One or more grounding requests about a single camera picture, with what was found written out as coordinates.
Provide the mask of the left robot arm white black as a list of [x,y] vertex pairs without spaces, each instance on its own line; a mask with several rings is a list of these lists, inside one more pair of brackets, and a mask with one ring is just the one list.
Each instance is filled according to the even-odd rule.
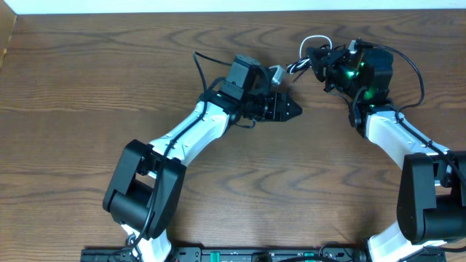
[[103,209],[127,232],[127,244],[108,261],[165,261],[172,246],[167,227],[178,206],[186,168],[241,118],[286,122],[302,109],[290,95],[275,92],[292,66],[264,67],[237,55],[229,74],[203,92],[194,110],[176,127],[150,143],[130,141],[122,151],[103,199]]

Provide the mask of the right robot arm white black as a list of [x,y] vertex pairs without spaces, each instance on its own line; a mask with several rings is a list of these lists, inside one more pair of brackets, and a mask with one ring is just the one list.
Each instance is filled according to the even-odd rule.
[[307,48],[325,91],[345,99],[349,122],[402,171],[397,220],[356,250],[354,261],[409,261],[428,253],[463,253],[447,243],[465,238],[465,153],[423,135],[389,99],[393,70],[389,47]]

